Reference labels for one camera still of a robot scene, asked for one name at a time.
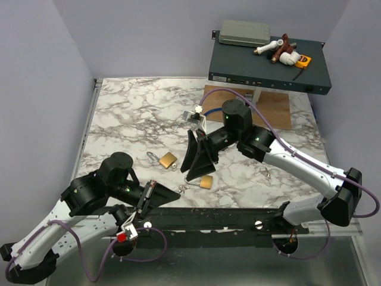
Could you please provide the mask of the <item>grey plastic case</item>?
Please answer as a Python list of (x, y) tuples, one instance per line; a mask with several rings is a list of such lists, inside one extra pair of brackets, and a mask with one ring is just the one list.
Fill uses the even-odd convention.
[(270, 27), (265, 23), (225, 20), (218, 41), (226, 45), (257, 47), (270, 43)]

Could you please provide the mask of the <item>yellow tape measure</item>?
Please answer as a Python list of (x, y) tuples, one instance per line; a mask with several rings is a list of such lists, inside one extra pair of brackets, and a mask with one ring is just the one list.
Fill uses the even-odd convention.
[(300, 69), (306, 69), (310, 64), (312, 58), (306, 55), (301, 55), (299, 60), (295, 63), (295, 66)]

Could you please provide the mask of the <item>white pipe elbow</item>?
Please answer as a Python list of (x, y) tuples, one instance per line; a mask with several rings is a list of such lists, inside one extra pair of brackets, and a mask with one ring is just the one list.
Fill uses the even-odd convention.
[(287, 66), (294, 66), (301, 58), (301, 55), (296, 51), (291, 53), (283, 52), (279, 57), (279, 61)]

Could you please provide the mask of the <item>wooden board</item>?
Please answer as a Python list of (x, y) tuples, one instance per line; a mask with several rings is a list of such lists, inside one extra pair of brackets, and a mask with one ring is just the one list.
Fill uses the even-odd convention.
[[(205, 85), (204, 95), (216, 88), (222, 86)], [(240, 89), (228, 87), (239, 94), (245, 96), (246, 93), (253, 94), (255, 90)], [(226, 100), (233, 99), (235, 96), (230, 92), (217, 91), (209, 95), (202, 104), (202, 112), (206, 113), (209, 110), (220, 108)], [(256, 105), (257, 109), (267, 119), (274, 129), (291, 130), (291, 111), (289, 103), (289, 95), (279, 92), (260, 91), (260, 97)], [(208, 121), (223, 122), (223, 115), (221, 111), (215, 111), (207, 115)], [(253, 124), (267, 127), (258, 114), (252, 111)]]

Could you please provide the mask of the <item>brass padlock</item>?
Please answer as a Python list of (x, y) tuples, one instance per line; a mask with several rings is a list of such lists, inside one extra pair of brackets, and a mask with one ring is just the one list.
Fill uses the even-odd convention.
[(211, 189), (213, 184), (213, 177), (210, 175), (201, 176), (200, 179), (189, 181), (185, 178), (185, 182), (189, 185), (198, 186), (204, 189)]
[(177, 157), (173, 155), (171, 152), (167, 152), (161, 158), (159, 158), (156, 154), (150, 151), (147, 151), (146, 155), (148, 156), (150, 160), (157, 161), (165, 169), (168, 169), (177, 161)]

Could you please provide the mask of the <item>white pipe with brass end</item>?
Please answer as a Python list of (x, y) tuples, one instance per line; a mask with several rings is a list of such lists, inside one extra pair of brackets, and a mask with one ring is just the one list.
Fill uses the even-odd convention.
[(267, 51), (276, 51), (279, 47), (281, 47), (284, 44), (283, 39), (278, 39), (276, 41), (271, 41), (267, 45), (259, 46), (254, 50), (255, 55), (261, 55), (264, 52)]

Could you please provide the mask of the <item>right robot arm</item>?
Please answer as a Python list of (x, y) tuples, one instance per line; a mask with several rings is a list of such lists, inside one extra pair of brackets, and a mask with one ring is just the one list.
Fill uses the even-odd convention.
[(181, 172), (192, 181), (215, 172), (218, 153), (231, 145), (248, 158), (278, 167), (316, 189), (313, 198), (281, 205), (274, 227), (288, 233), (304, 222), (325, 219), (337, 226), (348, 226), (361, 198), (362, 174), (355, 168), (338, 169), (302, 153), (274, 133), (252, 123), (249, 107), (237, 99), (222, 105), (223, 127), (206, 134), (188, 131), (188, 148)]

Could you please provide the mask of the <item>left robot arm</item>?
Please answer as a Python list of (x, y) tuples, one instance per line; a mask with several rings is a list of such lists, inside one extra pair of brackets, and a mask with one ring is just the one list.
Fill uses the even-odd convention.
[(106, 158), (99, 169), (73, 179), (54, 208), (25, 238), (4, 244), (5, 277), (14, 284), (33, 285), (57, 268), (57, 262), (82, 245), (115, 234), (117, 243), (134, 244), (139, 220), (180, 194), (150, 180), (142, 186), (133, 159), (124, 152)]

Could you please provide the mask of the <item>grey metal socket bracket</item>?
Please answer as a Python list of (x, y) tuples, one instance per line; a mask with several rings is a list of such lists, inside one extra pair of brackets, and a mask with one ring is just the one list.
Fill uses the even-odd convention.
[(253, 105), (257, 105), (257, 102), (259, 100), (259, 97), (260, 97), (260, 94), (250, 94), (250, 93), (246, 93), (245, 94), (245, 99), (251, 103), (253, 103)]

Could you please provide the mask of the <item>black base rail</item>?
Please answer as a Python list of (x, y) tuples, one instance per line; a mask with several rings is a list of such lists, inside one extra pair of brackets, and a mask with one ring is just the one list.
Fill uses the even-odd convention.
[(113, 249), (116, 253), (127, 253), (134, 248), (270, 248), (273, 235), (287, 238), (309, 232), (300, 225), (282, 221), (279, 213), (272, 208), (159, 207), (145, 220), (160, 233), (142, 231), (135, 243), (116, 243)]

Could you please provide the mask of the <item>blue rack network switch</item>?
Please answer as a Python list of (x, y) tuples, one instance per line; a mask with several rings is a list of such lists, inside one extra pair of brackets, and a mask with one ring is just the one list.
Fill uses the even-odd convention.
[(268, 55), (255, 55), (253, 47), (226, 45), (218, 40), (219, 31), (212, 31), (214, 48), (208, 79), (260, 88), (327, 95), (332, 88), (324, 43), (304, 39), (290, 39), (296, 51), (311, 58), (305, 70), (283, 63), (272, 63)]

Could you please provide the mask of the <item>brown pipe fitting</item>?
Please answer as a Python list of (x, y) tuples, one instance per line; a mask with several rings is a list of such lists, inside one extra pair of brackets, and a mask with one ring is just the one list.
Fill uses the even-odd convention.
[(278, 49), (273, 54), (273, 56), (271, 58), (272, 63), (276, 63), (279, 60), (279, 58), (283, 52), (288, 52), (290, 54), (293, 51), (293, 46), (289, 43), (288, 34), (284, 33), (282, 35), (281, 39), (282, 39), (283, 43), (281, 45), (279, 45)]

